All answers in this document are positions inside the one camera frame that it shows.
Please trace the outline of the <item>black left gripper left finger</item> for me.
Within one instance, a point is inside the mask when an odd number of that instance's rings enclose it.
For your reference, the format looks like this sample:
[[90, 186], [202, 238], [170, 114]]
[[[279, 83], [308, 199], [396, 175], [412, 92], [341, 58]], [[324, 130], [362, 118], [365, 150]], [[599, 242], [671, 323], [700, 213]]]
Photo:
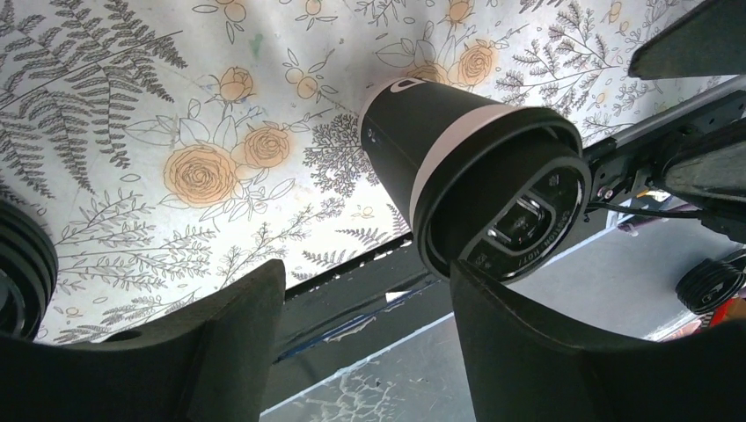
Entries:
[[4, 421], [255, 421], [282, 314], [274, 258], [228, 287], [98, 343], [1, 339]]

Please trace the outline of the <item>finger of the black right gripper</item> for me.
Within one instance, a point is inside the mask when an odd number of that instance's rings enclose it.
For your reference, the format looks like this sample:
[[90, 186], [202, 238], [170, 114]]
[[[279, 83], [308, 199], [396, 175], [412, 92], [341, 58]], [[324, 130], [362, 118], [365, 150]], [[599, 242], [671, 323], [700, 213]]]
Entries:
[[661, 187], [711, 215], [745, 220], [745, 132], [696, 134], [661, 161]]
[[628, 75], [642, 80], [745, 74], [745, 2], [704, 1], [638, 48]]

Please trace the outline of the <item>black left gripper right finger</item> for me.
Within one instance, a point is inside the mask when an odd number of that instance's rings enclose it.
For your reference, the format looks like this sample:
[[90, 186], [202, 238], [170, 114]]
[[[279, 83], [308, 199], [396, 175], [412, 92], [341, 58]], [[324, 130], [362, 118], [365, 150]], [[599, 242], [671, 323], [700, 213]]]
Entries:
[[478, 421], [742, 421], [745, 322], [668, 342], [577, 321], [458, 260], [450, 292]]

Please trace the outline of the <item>black plastic cup lid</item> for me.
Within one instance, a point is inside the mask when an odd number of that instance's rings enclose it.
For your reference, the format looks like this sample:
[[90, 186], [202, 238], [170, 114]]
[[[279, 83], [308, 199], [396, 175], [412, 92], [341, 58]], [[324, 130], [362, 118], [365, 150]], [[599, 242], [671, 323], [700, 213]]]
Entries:
[[449, 124], [413, 185], [413, 235], [448, 279], [464, 260], [504, 283], [541, 266], [589, 202], [575, 126], [543, 107], [484, 105]]

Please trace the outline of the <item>black paper coffee cup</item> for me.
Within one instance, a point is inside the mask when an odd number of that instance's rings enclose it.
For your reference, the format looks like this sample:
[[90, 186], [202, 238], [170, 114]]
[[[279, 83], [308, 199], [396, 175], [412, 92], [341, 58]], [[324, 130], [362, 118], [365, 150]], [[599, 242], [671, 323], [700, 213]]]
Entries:
[[499, 139], [497, 120], [517, 107], [414, 77], [381, 84], [358, 121], [363, 151], [411, 230], [448, 184]]

